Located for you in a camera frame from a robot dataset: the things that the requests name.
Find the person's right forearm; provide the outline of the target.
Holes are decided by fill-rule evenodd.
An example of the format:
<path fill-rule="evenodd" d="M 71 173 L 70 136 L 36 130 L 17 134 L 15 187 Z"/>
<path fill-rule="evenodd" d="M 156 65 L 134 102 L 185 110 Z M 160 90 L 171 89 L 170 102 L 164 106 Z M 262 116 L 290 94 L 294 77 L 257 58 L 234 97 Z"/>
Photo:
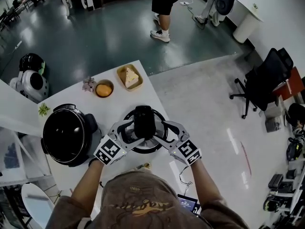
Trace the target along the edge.
<path fill-rule="evenodd" d="M 218 187 L 210 177 L 201 159 L 198 159 L 191 164 L 191 170 L 201 206 L 208 202 L 223 199 Z"/>

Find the black office chair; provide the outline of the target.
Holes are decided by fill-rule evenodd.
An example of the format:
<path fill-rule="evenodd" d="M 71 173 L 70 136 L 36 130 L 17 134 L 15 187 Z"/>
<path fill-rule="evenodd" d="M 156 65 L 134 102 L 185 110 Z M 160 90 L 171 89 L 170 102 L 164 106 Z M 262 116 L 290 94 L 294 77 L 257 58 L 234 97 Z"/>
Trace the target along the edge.
<path fill-rule="evenodd" d="M 232 94 L 229 98 L 242 97 L 246 100 L 242 119 L 247 117 L 250 103 L 254 105 L 253 111 L 266 111 L 269 103 L 278 103 L 278 97 L 273 91 L 290 78 L 293 66 L 294 62 L 285 48 L 272 48 L 263 63 L 245 75 L 244 82 L 238 78 L 234 80 L 234 83 L 240 85 L 243 93 Z"/>

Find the red wooden cabinet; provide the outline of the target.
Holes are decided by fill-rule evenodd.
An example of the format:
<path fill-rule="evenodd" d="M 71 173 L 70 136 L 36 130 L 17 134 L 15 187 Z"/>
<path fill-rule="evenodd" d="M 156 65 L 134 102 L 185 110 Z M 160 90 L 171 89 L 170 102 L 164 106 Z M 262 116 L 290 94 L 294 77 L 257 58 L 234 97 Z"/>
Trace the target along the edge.
<path fill-rule="evenodd" d="M 274 91 L 273 94 L 282 97 L 283 100 L 287 100 L 292 96 L 296 96 L 298 93 L 303 91 L 305 86 L 302 78 L 296 67 L 291 70 L 291 76 L 284 83 L 280 84 Z"/>

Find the clear plastic storage box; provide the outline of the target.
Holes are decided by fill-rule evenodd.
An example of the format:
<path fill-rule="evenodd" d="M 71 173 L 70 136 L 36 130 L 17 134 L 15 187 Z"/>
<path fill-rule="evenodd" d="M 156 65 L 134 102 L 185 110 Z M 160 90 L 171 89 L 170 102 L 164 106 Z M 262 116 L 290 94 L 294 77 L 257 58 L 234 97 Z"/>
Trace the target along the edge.
<path fill-rule="evenodd" d="M 0 184 L 25 178 L 20 145 L 11 130 L 0 127 Z"/>

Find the cake slice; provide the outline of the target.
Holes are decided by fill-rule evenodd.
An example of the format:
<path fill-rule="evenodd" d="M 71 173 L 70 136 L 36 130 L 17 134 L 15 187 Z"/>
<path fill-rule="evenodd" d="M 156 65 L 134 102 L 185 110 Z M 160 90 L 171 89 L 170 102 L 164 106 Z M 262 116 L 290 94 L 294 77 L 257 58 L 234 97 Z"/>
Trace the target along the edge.
<path fill-rule="evenodd" d="M 125 87 L 130 88 L 139 81 L 139 76 L 131 68 L 126 68 Z"/>

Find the person's brown printed t-shirt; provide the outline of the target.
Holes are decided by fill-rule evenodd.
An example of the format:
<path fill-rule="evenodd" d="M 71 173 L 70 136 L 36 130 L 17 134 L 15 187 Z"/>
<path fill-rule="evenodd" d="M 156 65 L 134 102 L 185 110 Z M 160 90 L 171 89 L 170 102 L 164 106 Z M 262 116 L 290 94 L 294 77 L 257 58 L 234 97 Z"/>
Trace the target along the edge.
<path fill-rule="evenodd" d="M 71 197 L 60 198 L 45 229 L 249 229 L 223 200 L 199 216 L 184 208 L 175 191 L 148 171 L 116 176 L 103 188 L 95 219 Z"/>

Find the green succulent plant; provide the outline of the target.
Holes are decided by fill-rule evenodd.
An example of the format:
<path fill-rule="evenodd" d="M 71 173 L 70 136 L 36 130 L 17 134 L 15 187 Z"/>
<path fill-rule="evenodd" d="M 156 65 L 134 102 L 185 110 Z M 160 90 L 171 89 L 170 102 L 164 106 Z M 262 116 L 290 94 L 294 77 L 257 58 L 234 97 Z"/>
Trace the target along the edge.
<path fill-rule="evenodd" d="M 42 103 L 38 109 L 39 116 L 47 116 L 50 110 L 51 109 L 45 103 Z"/>

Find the pink succulent plant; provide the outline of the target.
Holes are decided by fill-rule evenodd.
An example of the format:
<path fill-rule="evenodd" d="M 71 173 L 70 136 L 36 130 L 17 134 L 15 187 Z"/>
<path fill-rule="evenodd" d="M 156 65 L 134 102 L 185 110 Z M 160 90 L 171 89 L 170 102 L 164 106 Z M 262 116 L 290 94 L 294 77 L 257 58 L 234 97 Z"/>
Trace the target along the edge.
<path fill-rule="evenodd" d="M 82 85 L 83 91 L 85 91 L 85 92 L 88 91 L 91 93 L 94 92 L 97 82 L 95 81 L 95 79 L 93 77 L 88 76 L 82 82 L 83 82 L 83 85 Z"/>

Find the pressure cooker lid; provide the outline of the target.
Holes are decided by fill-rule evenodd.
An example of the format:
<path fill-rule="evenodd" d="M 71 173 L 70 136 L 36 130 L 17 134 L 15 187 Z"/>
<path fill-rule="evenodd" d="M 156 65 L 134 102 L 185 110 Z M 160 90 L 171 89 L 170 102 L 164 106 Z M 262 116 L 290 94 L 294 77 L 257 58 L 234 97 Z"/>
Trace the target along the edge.
<path fill-rule="evenodd" d="M 139 105 L 130 111 L 124 120 L 132 120 L 132 124 L 122 131 L 124 141 L 131 143 L 143 138 L 144 141 L 132 150 L 138 154 L 151 154 L 162 148 L 153 137 L 167 139 L 168 128 L 163 125 L 165 118 L 161 113 L 148 105 Z"/>

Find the orange bun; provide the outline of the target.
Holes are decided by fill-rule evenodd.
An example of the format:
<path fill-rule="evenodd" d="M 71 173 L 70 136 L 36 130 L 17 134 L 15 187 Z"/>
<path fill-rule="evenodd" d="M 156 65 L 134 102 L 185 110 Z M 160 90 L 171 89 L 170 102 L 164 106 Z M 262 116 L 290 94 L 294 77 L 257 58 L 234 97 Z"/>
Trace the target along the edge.
<path fill-rule="evenodd" d="M 99 84 L 96 86 L 95 92 L 99 97 L 105 98 L 111 95 L 112 88 L 105 84 Z"/>

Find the black hard case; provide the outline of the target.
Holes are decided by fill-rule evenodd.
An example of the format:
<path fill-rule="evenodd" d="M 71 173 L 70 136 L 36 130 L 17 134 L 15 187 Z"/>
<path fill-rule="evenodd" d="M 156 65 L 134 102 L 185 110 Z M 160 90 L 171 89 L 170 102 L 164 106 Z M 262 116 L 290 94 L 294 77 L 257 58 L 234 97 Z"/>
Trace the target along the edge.
<path fill-rule="evenodd" d="M 278 189 L 283 181 L 284 176 L 282 174 L 274 174 L 268 183 L 270 189 Z"/>

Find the round wooden bowl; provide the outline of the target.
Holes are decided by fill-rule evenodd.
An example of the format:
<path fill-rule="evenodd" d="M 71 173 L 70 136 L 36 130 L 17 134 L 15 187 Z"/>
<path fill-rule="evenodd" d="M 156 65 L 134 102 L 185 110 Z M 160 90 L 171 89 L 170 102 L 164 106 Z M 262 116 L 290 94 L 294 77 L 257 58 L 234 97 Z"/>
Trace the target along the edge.
<path fill-rule="evenodd" d="M 105 85 L 108 85 L 108 86 L 110 86 L 111 88 L 112 88 L 112 93 L 113 93 L 113 91 L 114 91 L 114 85 L 113 85 L 113 83 L 110 81 L 110 80 L 107 80 L 107 79 L 103 79 L 103 80 L 100 80 L 99 82 L 97 82 L 97 85 L 99 85 L 99 84 L 105 84 Z"/>

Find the person's left forearm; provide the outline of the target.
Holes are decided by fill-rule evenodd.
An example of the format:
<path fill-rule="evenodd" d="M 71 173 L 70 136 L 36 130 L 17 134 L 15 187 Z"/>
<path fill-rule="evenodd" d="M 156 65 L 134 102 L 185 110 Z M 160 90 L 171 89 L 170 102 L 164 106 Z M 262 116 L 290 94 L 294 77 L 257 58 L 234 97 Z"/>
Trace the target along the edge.
<path fill-rule="evenodd" d="M 72 197 L 82 204 L 94 203 L 104 164 L 94 158 L 74 189 Z"/>

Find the black pressure cooker pot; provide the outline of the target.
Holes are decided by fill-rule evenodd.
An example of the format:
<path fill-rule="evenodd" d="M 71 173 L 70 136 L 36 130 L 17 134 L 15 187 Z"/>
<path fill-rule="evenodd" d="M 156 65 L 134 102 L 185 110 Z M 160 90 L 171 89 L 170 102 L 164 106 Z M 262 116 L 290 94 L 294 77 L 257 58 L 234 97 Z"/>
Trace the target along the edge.
<path fill-rule="evenodd" d="M 93 157 L 102 131 L 92 114 L 84 114 L 74 104 L 53 109 L 42 133 L 45 154 L 61 165 L 76 167 Z"/>

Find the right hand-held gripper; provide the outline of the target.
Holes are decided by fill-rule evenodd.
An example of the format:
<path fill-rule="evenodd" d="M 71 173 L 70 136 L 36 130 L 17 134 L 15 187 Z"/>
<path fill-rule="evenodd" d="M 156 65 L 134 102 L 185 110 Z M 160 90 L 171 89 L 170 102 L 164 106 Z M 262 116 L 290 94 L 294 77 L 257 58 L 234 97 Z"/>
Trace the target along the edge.
<path fill-rule="evenodd" d="M 198 159 L 201 159 L 201 150 L 198 149 L 189 139 L 190 135 L 182 124 L 174 121 L 163 121 L 163 125 L 174 132 L 180 141 L 184 141 L 180 145 L 176 146 L 178 142 L 176 139 L 168 141 L 158 136 L 153 137 L 153 139 L 155 139 L 159 144 L 169 151 L 169 154 L 174 159 L 184 163 L 187 166 L 190 166 Z"/>

